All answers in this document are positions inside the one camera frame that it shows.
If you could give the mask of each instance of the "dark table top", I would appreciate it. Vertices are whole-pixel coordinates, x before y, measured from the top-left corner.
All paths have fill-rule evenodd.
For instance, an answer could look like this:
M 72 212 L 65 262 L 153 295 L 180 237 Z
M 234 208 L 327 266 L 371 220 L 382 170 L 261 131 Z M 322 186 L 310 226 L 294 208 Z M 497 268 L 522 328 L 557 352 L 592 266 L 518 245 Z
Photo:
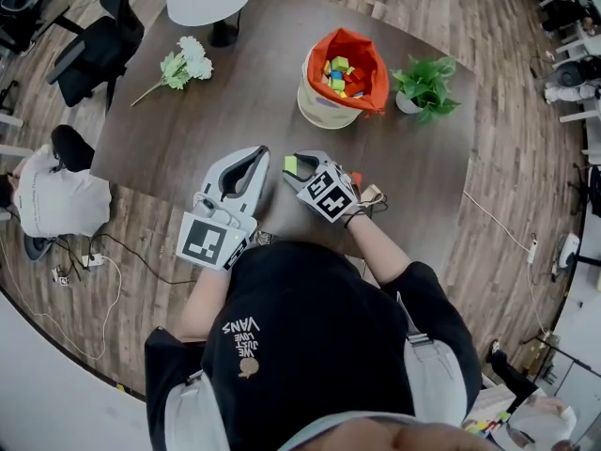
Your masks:
M 357 255 L 342 225 L 313 215 L 281 179 L 285 155 L 325 150 L 388 196 L 388 210 L 374 221 L 411 258 L 441 272 L 455 240 L 468 168 L 475 76 L 457 65 L 450 87 L 462 105 L 428 126 L 401 113 L 391 89 L 384 115 L 361 115 L 338 131 L 320 129 L 297 105 L 301 65 L 313 45 L 340 26 L 370 38 L 389 69 L 406 68 L 410 55 L 442 56 L 406 32 L 321 0 L 250 0 L 237 43 L 223 49 L 208 45 L 210 26 L 177 25 L 164 9 L 117 83 L 92 174 L 191 210 L 193 193 L 212 163 L 263 144 L 270 148 L 271 165 L 256 215 L 261 229 Z M 212 78 L 192 80 L 183 91 L 161 87 L 130 107 L 160 79 L 159 63 L 177 53 L 177 41 L 188 35 L 205 45 Z

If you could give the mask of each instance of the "green block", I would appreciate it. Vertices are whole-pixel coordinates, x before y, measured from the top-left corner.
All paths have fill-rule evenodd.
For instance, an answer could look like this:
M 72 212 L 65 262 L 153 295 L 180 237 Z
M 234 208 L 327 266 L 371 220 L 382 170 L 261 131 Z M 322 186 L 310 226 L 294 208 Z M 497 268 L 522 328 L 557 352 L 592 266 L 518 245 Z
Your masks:
M 331 69 L 338 71 L 347 71 L 348 69 L 348 59 L 343 56 L 337 56 L 331 62 Z
M 338 90 L 342 92 L 345 89 L 345 81 L 338 79 L 330 79 L 330 87 L 332 90 Z
M 284 157 L 284 170 L 295 176 L 297 175 L 297 158 L 294 155 L 286 155 Z

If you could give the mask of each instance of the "orange bag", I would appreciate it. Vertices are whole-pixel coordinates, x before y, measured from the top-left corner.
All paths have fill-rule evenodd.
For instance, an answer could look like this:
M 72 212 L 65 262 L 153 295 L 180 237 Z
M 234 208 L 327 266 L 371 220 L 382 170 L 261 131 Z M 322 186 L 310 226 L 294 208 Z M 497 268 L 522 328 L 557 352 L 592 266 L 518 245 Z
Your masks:
M 332 61 L 337 56 L 346 57 L 349 65 L 367 74 L 367 87 L 360 99 L 340 97 L 328 84 L 321 82 L 326 60 Z M 307 80 L 313 90 L 326 99 L 354 109 L 381 112 L 388 99 L 388 71 L 376 45 L 367 37 L 345 28 L 334 30 L 313 48 L 307 65 Z

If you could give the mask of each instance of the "black t-shirt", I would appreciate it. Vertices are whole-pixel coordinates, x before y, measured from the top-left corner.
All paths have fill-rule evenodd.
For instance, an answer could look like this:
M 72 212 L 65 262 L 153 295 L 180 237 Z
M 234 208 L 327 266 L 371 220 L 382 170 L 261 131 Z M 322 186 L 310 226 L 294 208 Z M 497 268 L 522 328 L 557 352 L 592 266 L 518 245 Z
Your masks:
M 207 343 L 164 329 L 146 342 L 151 440 L 165 447 L 171 389 L 201 367 L 213 386 L 230 447 L 277 449 L 316 419 L 347 411 L 413 414 L 403 348 L 403 303 L 422 333 L 448 344 L 471 408 L 482 383 L 470 332 L 434 272 L 414 262 L 379 290 L 342 256 L 278 242 L 244 253 Z

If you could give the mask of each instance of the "wooden floor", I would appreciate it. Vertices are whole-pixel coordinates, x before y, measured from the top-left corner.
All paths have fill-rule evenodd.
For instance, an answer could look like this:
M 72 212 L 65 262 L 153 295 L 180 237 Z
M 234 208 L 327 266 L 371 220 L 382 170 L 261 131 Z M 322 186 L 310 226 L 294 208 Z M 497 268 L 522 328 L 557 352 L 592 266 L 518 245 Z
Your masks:
M 575 197 L 566 182 L 574 177 L 572 162 L 580 160 L 582 132 L 578 123 L 558 122 L 567 108 L 546 106 L 542 83 L 535 82 L 529 72 L 531 55 L 557 46 L 539 29 L 535 0 L 330 1 L 406 30 L 455 55 L 476 73 L 477 125 L 466 191 L 506 223 L 520 241 L 527 244 L 531 233 L 536 233 L 539 248 L 533 271 L 536 278 L 540 274 L 540 283 L 534 292 L 548 324 L 565 284 L 550 283 L 550 261 L 560 235 L 578 228 L 576 218 L 569 215 Z M 146 27 L 164 5 L 164 0 L 131 2 Z M 102 14 L 98 0 L 55 0 L 53 5 L 61 3 L 71 5 L 68 16 L 81 26 Z M 104 119 L 102 89 L 93 99 L 69 109 L 57 87 L 44 82 L 55 57 L 71 38 L 65 30 L 54 28 L 28 56 L 10 64 L 8 78 L 14 76 L 21 82 L 16 115 L 26 123 L 19 131 L 7 130 L 4 143 L 37 148 L 60 123 L 74 126 L 90 144 L 97 142 Z M 539 75 L 548 71 L 541 69 Z M 16 163 L 4 159 L 2 165 L 10 169 Z M 104 230 L 137 250 L 164 278 L 187 280 L 197 275 L 196 269 L 174 256 L 182 210 L 119 188 L 113 215 Z M 440 281 L 468 323 L 480 355 L 484 356 L 492 336 L 500 336 L 515 359 L 519 340 L 537 329 L 525 253 L 465 197 L 458 226 L 453 256 Z M 107 266 L 84 272 L 82 282 L 72 274 L 71 286 L 62 288 L 52 283 L 51 268 L 58 263 L 69 267 L 65 251 L 55 248 L 42 262 L 31 264 L 23 256 L 17 223 L 3 225 L 0 237 L 29 305 L 52 315 L 79 348 L 97 356 L 102 348 L 102 321 L 117 292 L 115 269 Z M 69 240 L 76 254 L 87 254 L 85 241 Z M 173 324 L 192 286 L 159 282 L 136 257 L 110 241 L 102 243 L 106 249 L 95 244 L 96 251 L 113 258 L 123 272 L 121 300 L 106 329 L 106 354 L 98 361 L 86 358 L 47 318 L 35 320 L 100 372 L 144 391 L 144 341 L 153 327 Z M 4 270 L 9 293 L 21 303 L 6 266 Z

